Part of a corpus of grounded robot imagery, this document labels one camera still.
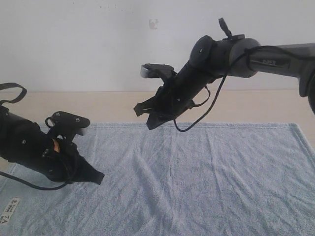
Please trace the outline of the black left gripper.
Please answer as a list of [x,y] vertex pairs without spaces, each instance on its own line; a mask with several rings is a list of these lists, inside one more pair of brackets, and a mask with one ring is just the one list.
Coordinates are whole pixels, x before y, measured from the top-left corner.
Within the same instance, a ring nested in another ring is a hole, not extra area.
[[101,185],[104,174],[83,158],[73,142],[52,139],[53,146],[46,149],[42,158],[47,165],[46,177],[54,182],[91,182]]

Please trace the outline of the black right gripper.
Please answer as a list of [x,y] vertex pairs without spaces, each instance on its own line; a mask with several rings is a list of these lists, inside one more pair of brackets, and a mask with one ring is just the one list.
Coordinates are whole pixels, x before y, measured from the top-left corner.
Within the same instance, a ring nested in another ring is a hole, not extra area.
[[164,77],[163,86],[155,96],[137,103],[134,112],[137,116],[149,114],[147,127],[156,129],[183,112],[194,107],[194,79],[187,76]]

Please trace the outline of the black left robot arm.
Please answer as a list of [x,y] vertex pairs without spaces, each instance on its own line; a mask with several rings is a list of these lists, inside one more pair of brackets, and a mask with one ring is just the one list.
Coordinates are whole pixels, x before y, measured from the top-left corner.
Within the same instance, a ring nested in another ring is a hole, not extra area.
[[1,176],[23,183],[34,189],[52,191],[75,182],[101,184],[104,174],[90,165],[79,154],[73,142],[76,135],[90,125],[90,120],[71,113],[57,111],[47,117],[48,132],[38,123],[22,118],[9,111],[5,103],[21,101],[27,90],[17,83],[3,83],[1,90],[20,88],[21,93],[12,100],[1,100],[0,107],[0,156],[9,163],[36,171],[50,181],[61,183],[58,187],[40,187],[23,179],[2,172]]

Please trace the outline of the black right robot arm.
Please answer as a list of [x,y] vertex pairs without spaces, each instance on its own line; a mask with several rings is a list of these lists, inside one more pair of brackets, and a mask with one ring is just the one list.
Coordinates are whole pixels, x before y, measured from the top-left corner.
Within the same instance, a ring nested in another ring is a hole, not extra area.
[[188,61],[178,72],[167,64],[146,63],[143,78],[160,78],[155,95],[134,107],[137,116],[148,114],[150,130],[175,121],[195,108],[195,96],[208,84],[228,76],[250,78],[258,72],[289,76],[298,80],[299,95],[315,106],[315,46],[313,43],[281,46],[261,45],[243,34],[233,35],[223,18],[220,28],[226,37],[216,41],[208,35],[198,39]]

